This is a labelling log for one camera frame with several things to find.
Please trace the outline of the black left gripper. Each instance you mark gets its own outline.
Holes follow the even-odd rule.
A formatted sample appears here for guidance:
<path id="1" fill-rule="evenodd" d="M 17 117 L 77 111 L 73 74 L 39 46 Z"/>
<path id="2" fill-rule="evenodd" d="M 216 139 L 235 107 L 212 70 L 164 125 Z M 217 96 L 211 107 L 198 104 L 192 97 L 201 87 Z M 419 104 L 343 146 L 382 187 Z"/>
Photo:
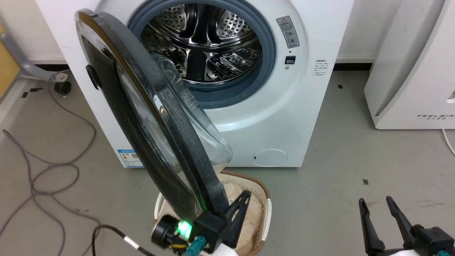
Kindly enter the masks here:
<path id="1" fill-rule="evenodd" d="M 213 254 L 222 239 L 226 246 L 236 248 L 250 199 L 251 192 L 242 191 L 224 212 L 224 216 L 203 212 L 192 224 L 186 220 L 179 221 L 177 233 L 187 241 L 185 254 Z"/>

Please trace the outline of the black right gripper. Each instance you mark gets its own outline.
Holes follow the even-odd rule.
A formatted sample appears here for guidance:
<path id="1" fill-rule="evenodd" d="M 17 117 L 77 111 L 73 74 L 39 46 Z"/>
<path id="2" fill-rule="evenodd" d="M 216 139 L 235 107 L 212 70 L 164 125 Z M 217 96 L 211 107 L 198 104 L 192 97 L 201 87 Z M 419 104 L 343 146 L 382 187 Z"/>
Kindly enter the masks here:
<path id="1" fill-rule="evenodd" d="M 419 256 L 454 255 L 454 237 L 437 226 L 432 228 L 424 228 L 422 225 L 411 226 L 411 223 L 391 196 L 386 196 L 386 202 L 392 217 L 396 220 L 403 239 L 404 249 L 413 248 Z M 367 255 L 380 255 L 385 250 L 385 244 L 376 233 L 365 200 L 361 198 L 358 203 L 365 253 Z"/>

